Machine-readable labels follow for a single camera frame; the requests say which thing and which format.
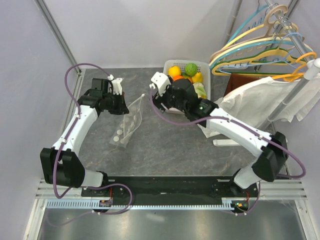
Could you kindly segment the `clear polka dot zip bag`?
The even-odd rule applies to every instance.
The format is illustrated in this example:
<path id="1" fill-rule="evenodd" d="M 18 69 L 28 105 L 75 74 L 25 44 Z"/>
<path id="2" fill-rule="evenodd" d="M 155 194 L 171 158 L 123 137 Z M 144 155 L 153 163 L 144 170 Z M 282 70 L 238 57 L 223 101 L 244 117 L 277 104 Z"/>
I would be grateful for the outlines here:
<path id="1" fill-rule="evenodd" d="M 118 147 L 126 148 L 134 132 L 142 123 L 143 100 L 145 93 L 133 101 L 129 106 L 129 114 L 125 114 L 123 120 L 115 129 L 109 143 Z"/>

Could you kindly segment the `white cauliflower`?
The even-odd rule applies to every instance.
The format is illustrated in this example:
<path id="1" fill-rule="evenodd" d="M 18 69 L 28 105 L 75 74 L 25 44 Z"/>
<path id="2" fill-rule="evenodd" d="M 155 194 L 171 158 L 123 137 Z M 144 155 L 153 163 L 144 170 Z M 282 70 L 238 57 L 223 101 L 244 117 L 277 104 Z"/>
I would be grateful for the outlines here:
<path id="1" fill-rule="evenodd" d="M 207 98 L 207 93 L 205 91 L 204 85 L 201 82 L 195 82 L 193 84 L 193 87 L 198 98 L 202 98 L 202 99 Z"/>

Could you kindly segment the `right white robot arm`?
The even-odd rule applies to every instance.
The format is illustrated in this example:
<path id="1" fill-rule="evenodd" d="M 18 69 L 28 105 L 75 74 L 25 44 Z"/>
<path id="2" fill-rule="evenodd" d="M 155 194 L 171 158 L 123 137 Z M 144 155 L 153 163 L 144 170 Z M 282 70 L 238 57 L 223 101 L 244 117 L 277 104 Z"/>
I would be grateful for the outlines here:
<path id="1" fill-rule="evenodd" d="M 247 149 L 256 160 L 239 169 L 232 177 L 229 191 L 235 197 L 242 196 L 247 188 L 261 180 L 273 182 L 288 159 L 286 137 L 256 129 L 231 116 L 214 102 L 198 97 L 188 79 L 173 81 L 157 72 L 151 78 L 150 88 L 156 90 L 152 103 L 162 112 L 175 108 L 189 120 L 216 131 Z"/>

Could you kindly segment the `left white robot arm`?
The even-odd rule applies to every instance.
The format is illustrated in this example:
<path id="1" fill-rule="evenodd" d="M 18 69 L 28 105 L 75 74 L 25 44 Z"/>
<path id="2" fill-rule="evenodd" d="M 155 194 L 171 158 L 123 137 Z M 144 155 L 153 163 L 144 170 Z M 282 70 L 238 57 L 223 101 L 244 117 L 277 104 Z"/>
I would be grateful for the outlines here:
<path id="1" fill-rule="evenodd" d="M 106 196 L 110 185 L 101 171 L 87 170 L 78 155 L 82 143 L 100 114 L 126 115 L 129 109 L 122 89 L 122 78 L 93 78 L 91 88 L 78 100 L 73 117 L 61 137 L 50 148 L 43 148 L 40 161 L 48 184 L 80 188 L 92 187 L 99 197 Z"/>

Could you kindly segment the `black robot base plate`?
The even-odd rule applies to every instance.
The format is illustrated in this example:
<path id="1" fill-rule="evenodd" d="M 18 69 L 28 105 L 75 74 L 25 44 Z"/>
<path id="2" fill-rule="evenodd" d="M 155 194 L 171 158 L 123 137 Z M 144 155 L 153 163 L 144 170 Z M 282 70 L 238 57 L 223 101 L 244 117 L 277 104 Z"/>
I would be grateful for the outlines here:
<path id="1" fill-rule="evenodd" d="M 131 203 L 219 204 L 222 198 L 251 200 L 258 196 L 254 183 L 247 189 L 232 187 L 230 176 L 113 176 L 105 185 L 124 184 Z"/>

